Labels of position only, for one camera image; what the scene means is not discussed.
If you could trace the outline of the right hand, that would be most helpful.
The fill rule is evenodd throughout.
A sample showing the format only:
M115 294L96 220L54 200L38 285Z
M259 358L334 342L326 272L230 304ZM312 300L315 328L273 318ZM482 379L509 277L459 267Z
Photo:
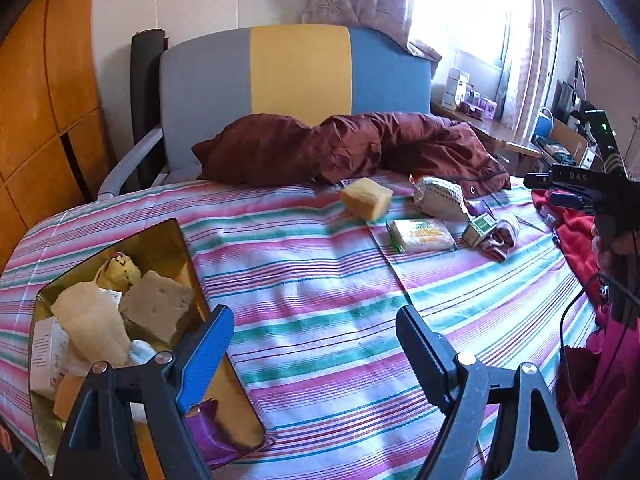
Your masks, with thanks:
M610 278L615 278L620 284L623 284L626 278L620 278L617 275L617 263L627 256L634 256L637 253L639 249L639 231L626 232L610 244L605 244L597 226L594 224L591 227L591 235L591 249L596 255L599 270Z

